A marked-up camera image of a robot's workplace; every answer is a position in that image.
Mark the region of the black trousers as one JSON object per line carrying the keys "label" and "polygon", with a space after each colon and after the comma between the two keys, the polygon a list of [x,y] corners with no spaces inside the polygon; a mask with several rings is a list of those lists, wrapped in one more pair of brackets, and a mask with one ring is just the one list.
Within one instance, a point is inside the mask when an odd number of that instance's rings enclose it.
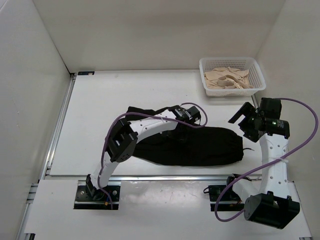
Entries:
{"label": "black trousers", "polygon": [[164,166],[216,167],[241,161],[244,151],[243,138],[231,129],[178,124],[137,143],[133,156]]}

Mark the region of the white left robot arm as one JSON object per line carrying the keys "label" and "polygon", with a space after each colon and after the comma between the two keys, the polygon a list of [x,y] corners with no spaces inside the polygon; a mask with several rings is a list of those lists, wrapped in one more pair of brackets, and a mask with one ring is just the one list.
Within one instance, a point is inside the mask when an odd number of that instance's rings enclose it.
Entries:
{"label": "white left robot arm", "polygon": [[200,120],[201,113],[196,106],[185,109],[178,105],[156,115],[137,112],[120,115],[113,121],[104,139],[99,166],[86,178],[86,193],[94,201],[110,199],[106,190],[110,177],[119,163],[133,155],[137,143],[153,135],[173,131],[178,124],[202,128],[202,125],[194,125]]}

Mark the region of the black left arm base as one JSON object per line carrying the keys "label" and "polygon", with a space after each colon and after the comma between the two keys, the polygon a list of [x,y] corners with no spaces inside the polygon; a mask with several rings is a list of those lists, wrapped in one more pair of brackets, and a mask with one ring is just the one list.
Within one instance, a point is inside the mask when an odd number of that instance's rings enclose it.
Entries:
{"label": "black left arm base", "polygon": [[118,210],[120,201],[121,186],[109,185],[104,188],[111,199],[103,192],[91,196],[84,182],[77,185],[73,208],[75,210]]}

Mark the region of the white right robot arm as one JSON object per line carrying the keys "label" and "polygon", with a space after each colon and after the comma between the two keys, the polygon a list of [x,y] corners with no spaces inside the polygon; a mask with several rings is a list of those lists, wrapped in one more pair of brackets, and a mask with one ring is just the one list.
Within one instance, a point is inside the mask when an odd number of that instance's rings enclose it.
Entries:
{"label": "white right robot arm", "polygon": [[260,144],[263,168],[259,188],[248,177],[224,188],[227,198],[244,203],[247,221],[276,229],[284,229],[300,212],[288,184],[284,155],[289,152],[290,124],[280,119],[281,110],[279,99],[263,98],[258,108],[245,102],[229,120],[233,124],[244,116],[238,126],[245,138]]}

